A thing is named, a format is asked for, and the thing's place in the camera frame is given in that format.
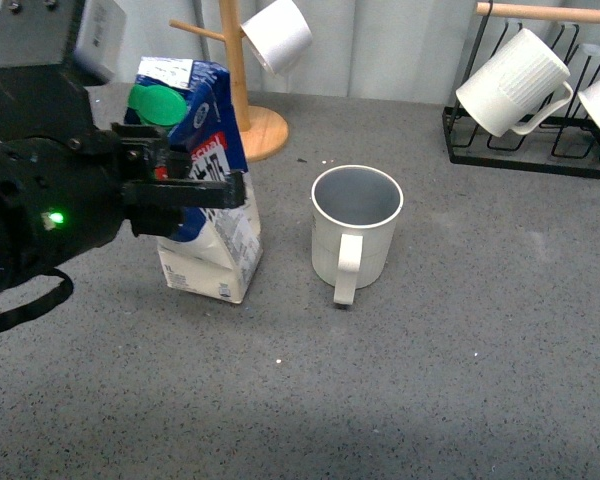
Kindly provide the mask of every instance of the milk carton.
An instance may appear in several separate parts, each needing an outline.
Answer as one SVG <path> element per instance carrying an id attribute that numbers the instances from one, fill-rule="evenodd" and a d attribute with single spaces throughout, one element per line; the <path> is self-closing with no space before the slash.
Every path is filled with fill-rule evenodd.
<path id="1" fill-rule="evenodd" d="M 167 285 L 241 303 L 262 245 L 253 182 L 231 105 L 229 72 L 211 62 L 145 57 L 136 84 L 168 86 L 186 101 L 186 115 L 168 128 L 171 148 L 191 158 L 189 178 L 222 180 L 229 170 L 241 170 L 247 192 L 240 208 L 186 208 L 180 230 L 158 239 Z M 125 122 L 140 123 L 139 113 L 129 108 Z M 157 178 L 166 175 L 166 167 L 156 168 Z"/>

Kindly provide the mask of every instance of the black strap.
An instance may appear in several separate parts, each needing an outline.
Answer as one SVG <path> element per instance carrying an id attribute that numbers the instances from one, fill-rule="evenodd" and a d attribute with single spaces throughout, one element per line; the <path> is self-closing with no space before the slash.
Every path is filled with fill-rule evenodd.
<path id="1" fill-rule="evenodd" d="M 8 312 L 0 313 L 0 333 L 41 317 L 61 303 L 64 303 L 71 296 L 73 293 L 73 282 L 67 274 L 54 268 L 44 275 L 47 277 L 59 277 L 62 279 L 62 282 L 39 299 Z"/>

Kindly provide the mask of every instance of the table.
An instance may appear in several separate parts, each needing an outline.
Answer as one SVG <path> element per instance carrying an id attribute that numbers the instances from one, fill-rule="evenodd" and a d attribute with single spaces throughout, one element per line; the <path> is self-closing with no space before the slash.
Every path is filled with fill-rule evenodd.
<path id="1" fill-rule="evenodd" d="M 128 89 L 91 90 L 100 127 Z M 0 478 L 600 478 L 600 180 L 452 165 L 441 106 L 250 102 L 291 136 L 251 166 L 265 253 L 244 303 L 168 289 L 127 225 L 68 262 L 73 297 L 0 335 Z M 309 191 L 346 163 L 405 208 L 340 309 Z"/>

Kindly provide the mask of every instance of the green led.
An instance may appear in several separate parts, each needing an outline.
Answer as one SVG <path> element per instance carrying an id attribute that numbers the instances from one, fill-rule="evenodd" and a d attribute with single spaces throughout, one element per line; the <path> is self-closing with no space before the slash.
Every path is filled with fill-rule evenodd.
<path id="1" fill-rule="evenodd" d="M 56 225 L 62 225 L 64 223 L 64 215 L 62 215 L 60 212 L 50 213 L 49 220 Z"/>

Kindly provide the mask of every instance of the green cap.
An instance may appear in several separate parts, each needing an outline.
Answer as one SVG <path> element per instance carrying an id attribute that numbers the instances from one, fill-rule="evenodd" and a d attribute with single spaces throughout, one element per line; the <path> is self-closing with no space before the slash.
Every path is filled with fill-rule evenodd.
<path id="1" fill-rule="evenodd" d="M 145 125 L 173 127 L 187 114 L 187 102 L 182 95 L 162 85 L 134 85 L 129 93 L 128 105 Z"/>

